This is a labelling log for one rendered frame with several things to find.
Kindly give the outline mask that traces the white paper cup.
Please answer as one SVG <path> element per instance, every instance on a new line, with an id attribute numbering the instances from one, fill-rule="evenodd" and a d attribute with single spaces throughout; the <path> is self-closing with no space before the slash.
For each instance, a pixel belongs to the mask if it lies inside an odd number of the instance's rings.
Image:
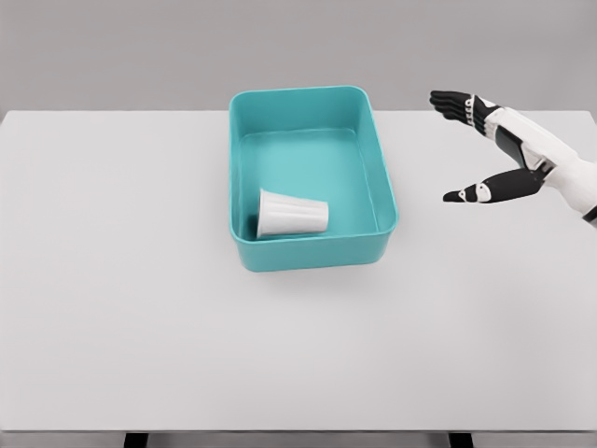
<path id="1" fill-rule="evenodd" d="M 328 203 L 261 189 L 257 238 L 271 235 L 321 233 L 327 230 Z"/>

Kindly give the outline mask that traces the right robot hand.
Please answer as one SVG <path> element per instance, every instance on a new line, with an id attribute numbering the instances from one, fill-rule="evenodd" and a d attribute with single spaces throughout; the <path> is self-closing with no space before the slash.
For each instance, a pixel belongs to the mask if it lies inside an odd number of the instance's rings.
<path id="1" fill-rule="evenodd" d="M 561 139 L 513 108 L 459 91 L 431 91 L 429 102 L 444 119 L 474 128 L 518 164 L 514 170 L 445 193 L 445 203 L 500 203 L 531 196 L 557 169 L 579 160 Z"/>

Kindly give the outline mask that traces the teal plastic basket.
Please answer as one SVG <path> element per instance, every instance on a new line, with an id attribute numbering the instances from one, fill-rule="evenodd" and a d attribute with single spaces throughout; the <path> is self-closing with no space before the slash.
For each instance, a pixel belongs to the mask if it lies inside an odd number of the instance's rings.
<path id="1" fill-rule="evenodd" d="M 325 202 L 326 230 L 257 236 L 263 192 Z M 263 273 L 374 263 L 399 214 L 370 100 L 356 86 L 243 91 L 229 102 L 229 231 Z"/>

